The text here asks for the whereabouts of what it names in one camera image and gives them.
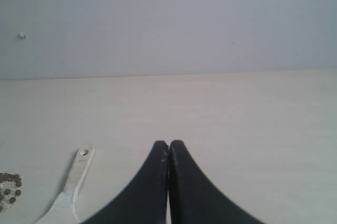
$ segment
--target white wall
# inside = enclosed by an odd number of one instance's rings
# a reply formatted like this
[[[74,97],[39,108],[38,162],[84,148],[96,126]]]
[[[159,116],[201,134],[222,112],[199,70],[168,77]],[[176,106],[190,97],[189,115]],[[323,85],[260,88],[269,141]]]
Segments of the white wall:
[[[0,81],[0,172],[23,177],[1,223],[34,223],[74,151],[96,147],[81,220],[132,179],[155,140],[184,140],[268,224],[337,223],[337,70]]]
[[[336,16],[337,0],[0,0],[0,79],[334,67]]]

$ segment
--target white handle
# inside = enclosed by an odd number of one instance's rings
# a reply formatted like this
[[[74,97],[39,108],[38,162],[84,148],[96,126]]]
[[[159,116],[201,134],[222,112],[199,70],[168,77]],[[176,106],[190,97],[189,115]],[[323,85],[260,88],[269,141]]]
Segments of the white handle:
[[[72,168],[70,169],[68,179],[65,183],[64,192],[73,193],[73,199],[77,200],[86,172],[94,156],[94,146],[86,144],[81,147],[75,157]]]

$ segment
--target pile of coins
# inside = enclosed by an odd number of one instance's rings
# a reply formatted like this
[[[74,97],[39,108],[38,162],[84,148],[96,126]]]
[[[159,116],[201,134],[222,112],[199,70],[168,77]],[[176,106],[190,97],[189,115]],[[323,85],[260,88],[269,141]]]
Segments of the pile of coins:
[[[21,195],[19,174],[0,173],[0,212],[9,208]]]

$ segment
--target white floor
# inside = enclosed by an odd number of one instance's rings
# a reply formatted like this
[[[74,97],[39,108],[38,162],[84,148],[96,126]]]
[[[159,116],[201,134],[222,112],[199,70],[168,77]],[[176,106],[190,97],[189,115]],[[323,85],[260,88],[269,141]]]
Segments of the white floor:
[[[0,223],[36,221],[77,148],[96,154],[84,220],[155,140],[185,141],[208,177],[269,224],[337,223],[337,70],[0,82],[0,172],[23,177]]]

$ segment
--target handle hole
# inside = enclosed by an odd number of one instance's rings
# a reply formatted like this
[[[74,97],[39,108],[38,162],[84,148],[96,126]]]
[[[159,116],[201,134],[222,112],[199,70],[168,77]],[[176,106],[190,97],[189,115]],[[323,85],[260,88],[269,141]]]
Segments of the handle hole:
[[[84,155],[87,155],[89,154],[89,150],[88,149],[84,149],[80,152],[80,155],[84,156]]]

